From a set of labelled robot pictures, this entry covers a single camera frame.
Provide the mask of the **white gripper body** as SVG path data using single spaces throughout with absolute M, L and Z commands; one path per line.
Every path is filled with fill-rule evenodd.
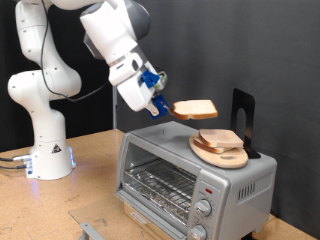
M 128 106 L 140 111 L 151 101 L 160 76 L 143 53 L 111 51 L 108 55 L 109 81 Z

